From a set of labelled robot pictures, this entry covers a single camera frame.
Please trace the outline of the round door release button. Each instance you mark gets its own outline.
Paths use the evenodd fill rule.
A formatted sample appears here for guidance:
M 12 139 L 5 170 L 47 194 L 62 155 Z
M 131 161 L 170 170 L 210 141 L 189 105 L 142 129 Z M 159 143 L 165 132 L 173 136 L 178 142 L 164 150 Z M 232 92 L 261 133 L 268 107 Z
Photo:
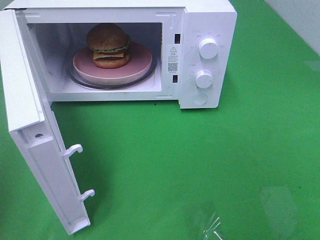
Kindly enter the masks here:
M 208 97 L 204 93 L 199 93 L 199 94 L 193 96 L 193 98 L 192 98 L 192 102 L 198 106 L 205 105 L 207 103 L 207 101 L 208 101 Z

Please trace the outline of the burger with cheese and lettuce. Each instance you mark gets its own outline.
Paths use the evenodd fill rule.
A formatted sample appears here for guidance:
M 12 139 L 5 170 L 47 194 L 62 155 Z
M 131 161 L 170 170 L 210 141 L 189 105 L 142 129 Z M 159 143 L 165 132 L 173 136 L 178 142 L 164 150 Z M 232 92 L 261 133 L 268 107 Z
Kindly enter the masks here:
M 87 33 L 86 43 L 94 65 L 99 68 L 116 69 L 130 61 L 131 38 L 114 23 L 94 26 Z

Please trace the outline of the pink round plate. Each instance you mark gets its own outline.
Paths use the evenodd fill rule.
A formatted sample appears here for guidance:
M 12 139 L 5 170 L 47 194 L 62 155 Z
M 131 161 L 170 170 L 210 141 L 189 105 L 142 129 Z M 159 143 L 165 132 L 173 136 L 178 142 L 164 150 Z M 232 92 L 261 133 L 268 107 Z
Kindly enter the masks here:
M 119 54 L 95 54 L 85 47 L 72 60 L 73 69 L 84 86 L 96 89 L 119 89 L 135 85 L 152 74 L 157 60 L 140 43 L 132 42 Z

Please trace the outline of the white microwave door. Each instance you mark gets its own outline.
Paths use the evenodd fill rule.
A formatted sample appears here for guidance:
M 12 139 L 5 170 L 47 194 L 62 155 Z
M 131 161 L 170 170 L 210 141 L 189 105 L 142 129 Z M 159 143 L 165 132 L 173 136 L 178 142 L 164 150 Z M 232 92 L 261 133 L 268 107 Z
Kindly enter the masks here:
M 81 193 L 70 156 L 80 144 L 66 147 L 54 112 L 38 83 L 38 58 L 28 51 L 27 21 L 13 9 L 0 13 L 0 66 L 8 131 L 66 232 L 71 235 L 90 225 L 84 205 L 95 194 Z

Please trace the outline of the lower white microwave knob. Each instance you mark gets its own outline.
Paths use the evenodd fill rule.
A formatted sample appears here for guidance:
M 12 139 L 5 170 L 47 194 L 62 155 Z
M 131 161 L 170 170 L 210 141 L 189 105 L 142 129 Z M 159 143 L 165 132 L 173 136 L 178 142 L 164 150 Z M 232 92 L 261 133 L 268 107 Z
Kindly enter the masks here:
M 213 74 L 207 70 L 201 70 L 195 75 L 195 83 L 198 88 L 206 89 L 213 84 Z

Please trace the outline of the white microwave knob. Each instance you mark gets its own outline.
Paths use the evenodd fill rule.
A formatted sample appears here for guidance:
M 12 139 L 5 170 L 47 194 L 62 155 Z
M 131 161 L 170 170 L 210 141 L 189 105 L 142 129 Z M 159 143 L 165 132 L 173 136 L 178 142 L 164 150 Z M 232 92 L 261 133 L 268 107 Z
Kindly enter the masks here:
M 202 39 L 199 44 L 199 54 L 204 59 L 212 59 L 218 54 L 218 42 L 212 37 Z
M 213 84 L 213 74 L 207 70 L 201 70 L 195 75 L 195 83 L 198 88 L 206 89 Z

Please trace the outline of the white microwave oven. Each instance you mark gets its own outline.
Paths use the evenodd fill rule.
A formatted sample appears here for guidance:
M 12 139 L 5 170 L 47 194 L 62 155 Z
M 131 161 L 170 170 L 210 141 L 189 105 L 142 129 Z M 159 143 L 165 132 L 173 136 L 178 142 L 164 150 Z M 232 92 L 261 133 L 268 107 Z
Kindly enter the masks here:
M 27 49 L 37 57 L 38 83 L 49 102 L 176 100 L 182 109 L 219 104 L 237 12 L 227 0 L 15 0 L 4 8 L 21 12 L 30 36 Z M 67 72 L 87 32 L 115 23 L 157 60 L 155 73 L 139 85 L 120 90 L 88 89 Z M 214 38 L 218 54 L 204 59 L 199 43 Z M 213 83 L 199 88 L 195 76 L 209 71 Z M 196 105 L 193 96 L 206 94 Z

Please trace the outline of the upper white microwave knob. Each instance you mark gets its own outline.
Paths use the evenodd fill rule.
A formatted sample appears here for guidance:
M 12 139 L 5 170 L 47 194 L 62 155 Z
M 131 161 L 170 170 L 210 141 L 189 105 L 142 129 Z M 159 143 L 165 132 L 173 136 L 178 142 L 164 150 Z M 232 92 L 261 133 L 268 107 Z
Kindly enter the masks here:
M 218 42 L 212 37 L 202 39 L 199 44 L 199 54 L 204 59 L 212 59 L 218 54 Z

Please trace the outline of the clear tape piece left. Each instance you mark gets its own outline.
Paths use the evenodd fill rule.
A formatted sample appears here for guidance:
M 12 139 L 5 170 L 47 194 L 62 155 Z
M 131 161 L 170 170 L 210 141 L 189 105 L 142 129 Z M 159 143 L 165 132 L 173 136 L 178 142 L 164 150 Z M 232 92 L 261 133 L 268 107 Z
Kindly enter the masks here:
M 183 206 L 189 240 L 225 240 L 222 220 L 212 201 L 191 202 Z

